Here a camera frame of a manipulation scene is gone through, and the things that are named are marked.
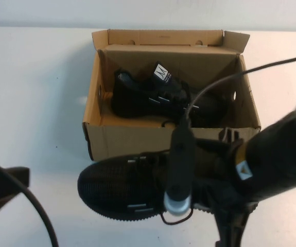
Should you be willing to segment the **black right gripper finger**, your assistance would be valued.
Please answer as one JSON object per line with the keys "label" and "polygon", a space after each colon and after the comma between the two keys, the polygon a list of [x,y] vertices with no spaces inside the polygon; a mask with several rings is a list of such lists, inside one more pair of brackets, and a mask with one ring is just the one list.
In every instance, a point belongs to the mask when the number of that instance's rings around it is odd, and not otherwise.
{"label": "black right gripper finger", "polygon": [[255,204],[225,207],[213,204],[213,214],[219,232],[217,247],[240,247],[248,218],[255,211]]}

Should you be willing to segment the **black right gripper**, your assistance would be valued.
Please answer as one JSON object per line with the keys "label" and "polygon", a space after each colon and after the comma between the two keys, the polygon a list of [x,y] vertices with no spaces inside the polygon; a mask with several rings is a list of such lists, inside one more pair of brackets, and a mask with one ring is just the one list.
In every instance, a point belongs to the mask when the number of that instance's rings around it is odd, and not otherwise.
{"label": "black right gripper", "polygon": [[247,142],[223,129],[198,147],[198,203],[257,203],[296,188],[296,113]]}

